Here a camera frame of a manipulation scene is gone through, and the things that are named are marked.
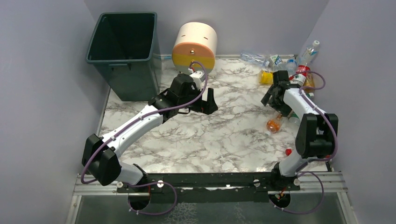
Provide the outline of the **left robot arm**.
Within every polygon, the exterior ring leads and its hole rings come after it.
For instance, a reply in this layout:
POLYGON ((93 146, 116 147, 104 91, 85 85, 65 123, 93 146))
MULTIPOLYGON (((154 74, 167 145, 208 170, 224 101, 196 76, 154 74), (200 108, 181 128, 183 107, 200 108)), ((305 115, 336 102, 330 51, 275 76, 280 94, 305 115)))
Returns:
POLYGON ((120 157, 140 137, 178 115, 180 109, 212 114, 218 107, 213 89, 207 88, 208 75, 195 71, 190 75, 180 73, 171 86, 153 97, 148 104, 128 122, 99 137, 90 135, 85 142, 81 182, 89 172, 94 180, 106 186, 114 181, 138 185, 146 172, 138 165, 120 162, 120 157))

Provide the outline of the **orange drink bottle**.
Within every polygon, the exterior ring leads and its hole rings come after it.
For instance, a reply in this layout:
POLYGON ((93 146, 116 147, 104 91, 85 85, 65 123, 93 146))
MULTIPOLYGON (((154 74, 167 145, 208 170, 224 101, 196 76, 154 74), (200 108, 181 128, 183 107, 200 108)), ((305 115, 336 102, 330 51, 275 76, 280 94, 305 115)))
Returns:
POLYGON ((277 133, 282 124, 284 123, 284 117, 280 113, 275 113, 272 118, 270 118, 266 124, 266 131, 267 135, 271 135, 277 133))

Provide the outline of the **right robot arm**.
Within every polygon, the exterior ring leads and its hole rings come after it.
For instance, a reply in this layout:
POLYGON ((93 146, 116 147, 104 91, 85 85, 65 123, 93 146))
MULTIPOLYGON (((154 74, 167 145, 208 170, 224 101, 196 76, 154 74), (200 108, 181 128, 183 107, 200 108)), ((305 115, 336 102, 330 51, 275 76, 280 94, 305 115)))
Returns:
POLYGON ((338 116, 320 109, 305 89, 293 84, 287 71, 279 70, 273 73, 273 84, 261 100, 282 116, 294 112, 300 119, 295 150, 271 171, 271 183, 277 187, 292 183, 310 162, 328 161, 338 151, 338 116))

